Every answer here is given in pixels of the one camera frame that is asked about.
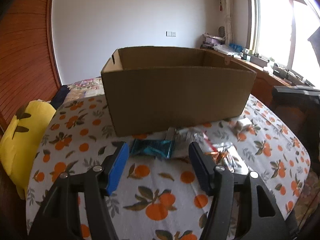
white wall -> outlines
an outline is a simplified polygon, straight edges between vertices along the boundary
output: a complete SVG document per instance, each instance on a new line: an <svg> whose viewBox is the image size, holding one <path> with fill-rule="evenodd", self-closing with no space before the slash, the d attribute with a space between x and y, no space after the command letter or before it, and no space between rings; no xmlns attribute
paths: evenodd
<svg viewBox="0 0 320 240"><path fill-rule="evenodd" d="M100 76L115 49L199 47L223 25L217 0L53 0L54 53L63 84ZM176 31L176 37L166 37Z"/></svg>
<svg viewBox="0 0 320 240"><path fill-rule="evenodd" d="M246 46L248 35L248 0L233 0L232 28L233 41L236 44Z"/></svg>

orange fruit print tablecloth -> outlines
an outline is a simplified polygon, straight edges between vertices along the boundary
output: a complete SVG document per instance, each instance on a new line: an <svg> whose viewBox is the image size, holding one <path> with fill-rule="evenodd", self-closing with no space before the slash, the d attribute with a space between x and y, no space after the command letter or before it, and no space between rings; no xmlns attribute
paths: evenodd
<svg viewBox="0 0 320 240"><path fill-rule="evenodd" d="M248 117L253 127L235 136L230 125ZM265 105L250 95L240 117L198 126L213 143L231 141L248 166L257 171L276 198L284 218L294 207L305 179L310 158L296 136ZM63 171L86 172L115 151L115 140L132 143L134 138L162 139L165 132L125 138L114 135L104 95L63 104L51 120L30 175L27 192L28 231L47 191ZM119 239L199 239L212 197L199 186L185 155L170 160L149 156L129 157L117 190L105 203ZM78 197L81 232L91 239L84 195ZM236 229L238 196L228 238Z"/></svg>

yellow plush toy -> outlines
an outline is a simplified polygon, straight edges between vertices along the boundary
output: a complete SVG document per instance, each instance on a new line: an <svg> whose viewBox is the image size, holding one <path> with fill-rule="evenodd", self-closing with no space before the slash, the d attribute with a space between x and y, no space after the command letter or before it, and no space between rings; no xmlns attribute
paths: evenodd
<svg viewBox="0 0 320 240"><path fill-rule="evenodd" d="M55 112L49 103L29 102L19 108L0 142L0 161L22 199L28 189L36 151Z"/></svg>

window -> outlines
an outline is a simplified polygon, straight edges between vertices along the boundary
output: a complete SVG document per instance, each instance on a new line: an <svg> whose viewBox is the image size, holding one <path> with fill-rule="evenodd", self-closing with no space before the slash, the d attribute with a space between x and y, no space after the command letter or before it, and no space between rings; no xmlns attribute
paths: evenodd
<svg viewBox="0 0 320 240"><path fill-rule="evenodd" d="M320 88L320 66L308 38L320 27L303 0L255 0L252 49Z"/></svg>

brown box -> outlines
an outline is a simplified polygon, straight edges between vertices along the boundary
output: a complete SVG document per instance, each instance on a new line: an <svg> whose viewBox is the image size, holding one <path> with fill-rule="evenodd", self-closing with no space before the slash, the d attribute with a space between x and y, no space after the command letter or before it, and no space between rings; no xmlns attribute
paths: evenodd
<svg viewBox="0 0 320 240"><path fill-rule="evenodd" d="M213 50L117 49L101 71L117 136L238 116L255 71Z"/></svg>

